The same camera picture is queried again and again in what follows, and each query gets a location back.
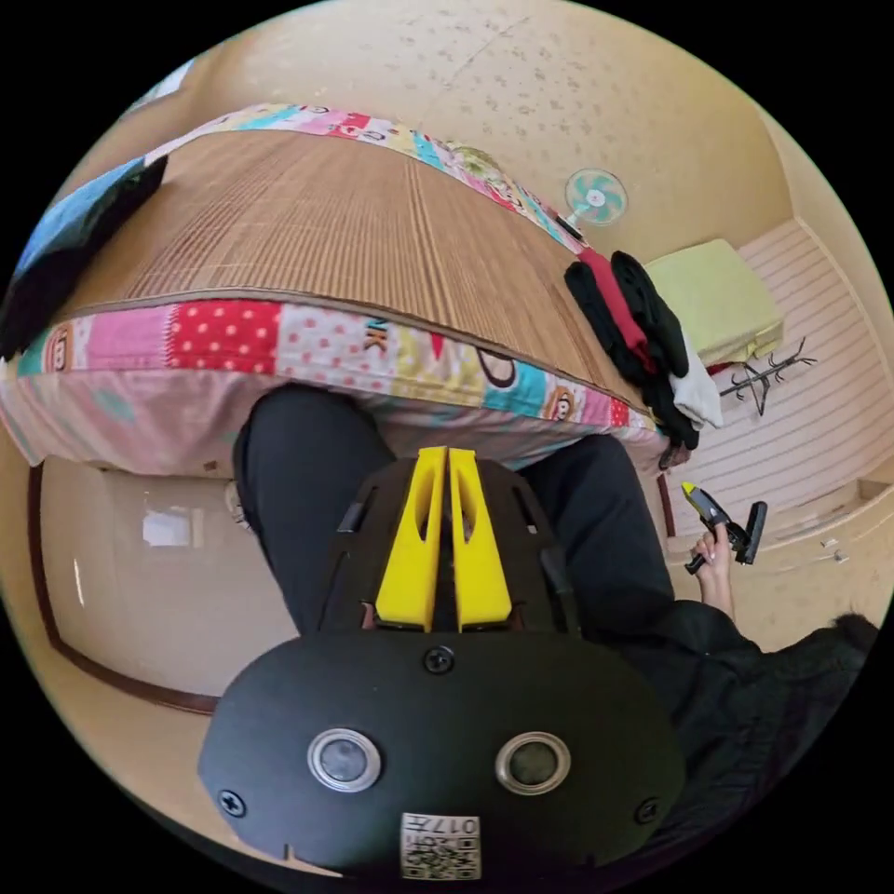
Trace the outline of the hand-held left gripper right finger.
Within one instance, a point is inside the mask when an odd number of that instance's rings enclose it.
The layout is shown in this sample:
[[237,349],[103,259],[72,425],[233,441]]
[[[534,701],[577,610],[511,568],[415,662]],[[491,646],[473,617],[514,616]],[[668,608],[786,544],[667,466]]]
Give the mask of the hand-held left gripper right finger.
[[450,449],[448,471],[459,629],[503,626],[512,603],[476,455]]

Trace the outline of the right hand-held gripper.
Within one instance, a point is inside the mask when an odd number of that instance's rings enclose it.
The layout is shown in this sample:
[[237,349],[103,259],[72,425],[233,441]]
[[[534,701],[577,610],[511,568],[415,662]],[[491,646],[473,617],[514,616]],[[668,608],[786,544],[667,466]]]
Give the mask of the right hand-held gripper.
[[697,487],[693,482],[683,481],[683,495],[707,531],[715,533],[717,524],[722,524],[727,532],[734,560],[739,564],[747,564],[749,552],[749,533],[740,524],[734,522],[717,500],[707,491]]

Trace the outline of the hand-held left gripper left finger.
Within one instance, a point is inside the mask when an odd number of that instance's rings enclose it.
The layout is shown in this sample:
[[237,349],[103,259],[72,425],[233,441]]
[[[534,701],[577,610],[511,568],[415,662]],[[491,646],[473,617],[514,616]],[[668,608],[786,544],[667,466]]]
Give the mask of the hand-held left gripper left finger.
[[375,600],[385,626],[432,630],[446,468],[444,447],[421,450],[413,465]]

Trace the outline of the person's right hand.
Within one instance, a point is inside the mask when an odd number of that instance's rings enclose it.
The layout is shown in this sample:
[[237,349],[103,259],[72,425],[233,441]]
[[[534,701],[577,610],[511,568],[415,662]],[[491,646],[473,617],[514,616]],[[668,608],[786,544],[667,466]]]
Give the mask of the person's right hand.
[[694,546],[692,557],[703,560],[696,570],[702,591],[717,594],[730,590],[732,549],[724,525],[707,531]]

